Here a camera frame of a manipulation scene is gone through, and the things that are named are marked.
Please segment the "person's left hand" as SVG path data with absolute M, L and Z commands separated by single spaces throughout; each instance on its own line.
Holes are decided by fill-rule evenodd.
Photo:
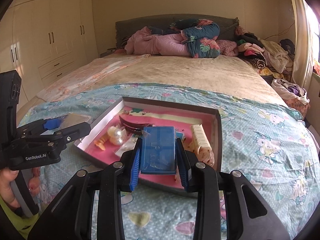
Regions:
M 40 192 L 40 174 L 41 170 L 39 167 L 33 168 L 33 178 L 29 180 L 28 189 L 29 193 L 35 197 Z M 0 193 L 1 198 L 10 207 L 12 210 L 15 210 L 20 206 L 17 198 L 15 197 L 10 183 L 14 181 L 18 176 L 19 171 L 12 171 L 9 168 L 4 168 L 1 170 L 1 178 L 0 178 Z

